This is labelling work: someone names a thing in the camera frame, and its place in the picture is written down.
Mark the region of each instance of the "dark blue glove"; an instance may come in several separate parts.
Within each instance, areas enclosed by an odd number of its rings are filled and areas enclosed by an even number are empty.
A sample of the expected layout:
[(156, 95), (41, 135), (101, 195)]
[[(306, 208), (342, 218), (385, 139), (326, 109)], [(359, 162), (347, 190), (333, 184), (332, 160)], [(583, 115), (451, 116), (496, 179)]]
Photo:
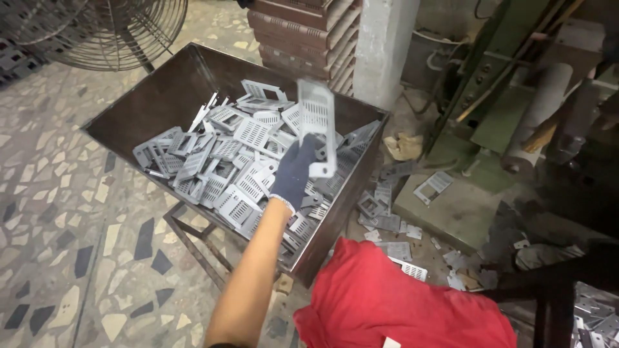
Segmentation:
[(303, 145), (295, 141), (288, 149), (275, 175), (269, 198), (277, 198), (296, 214), (301, 208), (305, 185), (310, 178), (310, 164), (316, 161), (316, 138), (310, 134), (303, 138)]

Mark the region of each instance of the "rusty metal bin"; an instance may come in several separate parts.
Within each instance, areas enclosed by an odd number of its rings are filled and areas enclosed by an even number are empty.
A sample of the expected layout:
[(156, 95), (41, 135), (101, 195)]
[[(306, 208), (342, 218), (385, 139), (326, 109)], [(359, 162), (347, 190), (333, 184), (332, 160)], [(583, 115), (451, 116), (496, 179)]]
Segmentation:
[[(289, 76), (190, 43), (85, 124), (82, 130), (136, 170), (142, 171), (131, 152), (135, 146), (173, 126), (181, 126), (186, 131), (200, 106), (217, 90), (231, 99), (242, 97), (245, 94), (241, 86), (243, 79), (279, 86), (289, 100), (297, 100), (297, 84)], [(306, 287), (311, 285), (341, 228), (347, 223), (346, 217), (365, 188), (387, 116), (384, 110), (346, 95), (335, 94), (337, 132), (347, 134), (374, 120), (380, 120), (381, 125), (309, 242), (293, 256), (279, 260), (279, 268)], [(178, 196), (165, 181), (144, 175), (213, 224), (236, 233), (207, 208), (191, 204)]]

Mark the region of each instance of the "concrete pillar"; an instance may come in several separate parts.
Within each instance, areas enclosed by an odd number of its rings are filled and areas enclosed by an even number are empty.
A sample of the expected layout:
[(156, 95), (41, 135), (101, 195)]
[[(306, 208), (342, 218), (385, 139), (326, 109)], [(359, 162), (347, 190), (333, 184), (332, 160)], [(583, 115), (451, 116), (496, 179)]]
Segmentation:
[(390, 110), (402, 91), (419, 0), (363, 0), (355, 56), (355, 98)]

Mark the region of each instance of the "fan guard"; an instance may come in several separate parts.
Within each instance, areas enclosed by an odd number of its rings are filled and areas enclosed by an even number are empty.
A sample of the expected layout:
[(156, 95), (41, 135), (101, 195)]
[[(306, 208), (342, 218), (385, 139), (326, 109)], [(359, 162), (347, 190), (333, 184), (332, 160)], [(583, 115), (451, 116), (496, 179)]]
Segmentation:
[(178, 36), (188, 0), (0, 0), (0, 37), (82, 69), (149, 65)]

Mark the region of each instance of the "red cloth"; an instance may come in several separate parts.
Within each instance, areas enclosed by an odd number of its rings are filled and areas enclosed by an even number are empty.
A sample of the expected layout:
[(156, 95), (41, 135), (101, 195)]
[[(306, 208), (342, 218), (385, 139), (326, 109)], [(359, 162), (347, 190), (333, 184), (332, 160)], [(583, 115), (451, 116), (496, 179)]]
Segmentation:
[(382, 347), (385, 337), (402, 347), (516, 347), (495, 302), (418, 281), (370, 241), (338, 239), (293, 319), (310, 348)]

